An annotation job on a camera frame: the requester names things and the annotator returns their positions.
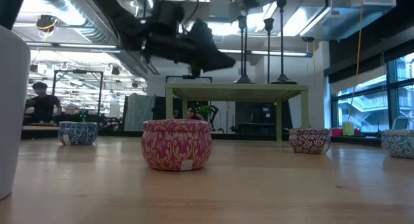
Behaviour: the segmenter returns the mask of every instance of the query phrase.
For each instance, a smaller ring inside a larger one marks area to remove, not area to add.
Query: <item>man in black shirt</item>
[[[37,97],[32,98],[32,107],[34,112],[32,114],[33,122],[50,122],[53,120],[54,106],[58,108],[57,115],[60,115],[62,107],[58,97],[46,94],[47,85],[43,82],[37,82],[32,86]]]

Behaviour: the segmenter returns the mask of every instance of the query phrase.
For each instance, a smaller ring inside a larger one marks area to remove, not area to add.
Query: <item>green table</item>
[[[309,126],[307,85],[268,84],[166,84],[166,116],[173,119],[173,96],[181,98],[185,116],[188,101],[275,102],[276,134],[282,141],[282,105],[295,96],[301,96],[302,126]]]

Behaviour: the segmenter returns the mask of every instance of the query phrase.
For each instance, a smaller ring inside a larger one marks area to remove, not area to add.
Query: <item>table leg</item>
[[[182,100],[182,118],[187,119],[188,101],[187,98],[181,98]]]
[[[172,120],[173,116],[173,90],[166,89],[166,117],[167,120]]]
[[[276,138],[282,141],[282,100],[276,100]]]
[[[308,91],[301,92],[302,127],[309,128],[309,98]]]

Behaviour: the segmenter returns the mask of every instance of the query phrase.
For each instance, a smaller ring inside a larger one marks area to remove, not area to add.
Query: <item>ceiling pipe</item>
[[[119,41],[114,32],[103,22],[85,0],[42,1],[55,6],[62,12],[67,12],[71,8],[75,8],[86,20],[82,26],[87,27],[87,29],[76,29],[75,31],[85,36],[93,44],[119,45]],[[146,65],[140,62],[140,54],[131,54],[122,50],[121,53],[112,54],[112,56],[124,63],[131,74],[143,78],[147,77],[148,71]]]

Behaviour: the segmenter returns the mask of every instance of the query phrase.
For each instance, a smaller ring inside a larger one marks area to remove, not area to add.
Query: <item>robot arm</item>
[[[212,30],[202,20],[196,20],[189,32],[178,33],[185,14],[180,2],[154,0],[152,15],[144,19],[123,9],[117,0],[95,2],[112,22],[123,48],[140,51],[148,63],[152,56],[186,63],[195,77],[199,77],[202,70],[214,71],[235,65],[234,59],[217,50]]]

